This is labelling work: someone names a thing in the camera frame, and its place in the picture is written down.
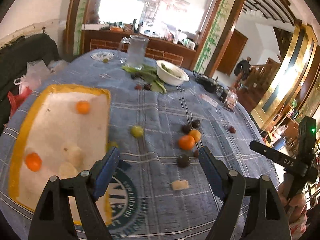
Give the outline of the person's right hand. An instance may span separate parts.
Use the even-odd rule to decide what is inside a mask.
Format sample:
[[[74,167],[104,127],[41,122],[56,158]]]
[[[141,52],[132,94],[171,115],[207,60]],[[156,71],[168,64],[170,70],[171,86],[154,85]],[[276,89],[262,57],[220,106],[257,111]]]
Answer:
[[[281,203],[284,206],[288,205],[289,209],[292,210],[291,215],[287,217],[290,224],[296,222],[306,209],[306,197],[304,194],[295,195],[290,199],[289,203],[284,196],[284,193],[290,189],[291,177],[291,174],[284,173],[284,181],[278,187],[278,196]]]

